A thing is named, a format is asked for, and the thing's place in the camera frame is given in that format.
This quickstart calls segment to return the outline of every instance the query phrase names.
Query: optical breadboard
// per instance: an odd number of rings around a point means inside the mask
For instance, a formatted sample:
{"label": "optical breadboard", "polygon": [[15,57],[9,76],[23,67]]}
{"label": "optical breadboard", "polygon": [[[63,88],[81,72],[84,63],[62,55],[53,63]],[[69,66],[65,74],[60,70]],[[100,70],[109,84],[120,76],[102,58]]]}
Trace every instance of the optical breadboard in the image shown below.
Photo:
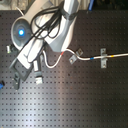
{"label": "optical breadboard", "polygon": [[[128,128],[128,57],[70,64],[65,52],[53,69],[42,60],[43,84],[36,85],[34,71],[16,92],[9,66],[16,54],[7,54],[12,44],[11,26],[18,11],[0,11],[0,126],[3,128]],[[82,49],[82,57],[128,53],[128,11],[79,11],[69,46]],[[46,47],[48,63],[60,53]],[[18,70],[24,73],[22,66]]]}

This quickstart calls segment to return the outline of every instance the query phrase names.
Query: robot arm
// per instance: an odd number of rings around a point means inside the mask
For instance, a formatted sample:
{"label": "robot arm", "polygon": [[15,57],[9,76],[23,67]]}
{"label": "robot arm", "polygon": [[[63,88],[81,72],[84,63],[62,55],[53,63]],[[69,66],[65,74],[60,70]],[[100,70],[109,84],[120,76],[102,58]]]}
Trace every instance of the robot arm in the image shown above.
{"label": "robot arm", "polygon": [[[64,52],[69,46],[76,14],[81,0],[65,0],[59,7],[54,7],[49,0],[35,0],[27,13],[15,20],[11,28],[11,38],[19,54],[10,69],[15,72],[13,85],[17,90],[20,79],[26,80],[35,68],[37,83],[42,81],[39,55],[44,44],[54,52]],[[26,69],[26,75],[15,68],[20,62]]]}
{"label": "robot arm", "polygon": [[[18,59],[26,68],[29,68],[29,63],[33,62],[34,59],[38,56],[38,53],[43,47],[44,41],[47,42],[47,44],[54,52],[65,51],[72,39],[76,13],[78,11],[79,5],[80,0],[65,0],[64,5],[61,5],[62,7],[60,9],[62,13],[60,26],[56,26],[50,32],[50,36],[46,36],[42,40],[32,37],[32,33],[35,33],[38,30],[38,27],[32,22],[31,33],[30,24],[36,14],[40,13],[45,8],[52,7],[52,3],[49,0],[36,0],[25,15],[18,18],[13,23],[11,29],[12,41],[15,47],[18,50],[21,50]],[[51,19],[53,15],[54,14],[51,13],[36,17],[38,18],[36,20],[38,26],[43,26],[47,21]],[[58,29],[58,35],[55,38],[51,38],[55,35],[55,33],[57,33]],[[43,31],[39,37],[44,37],[46,33],[48,33],[46,30]]]}

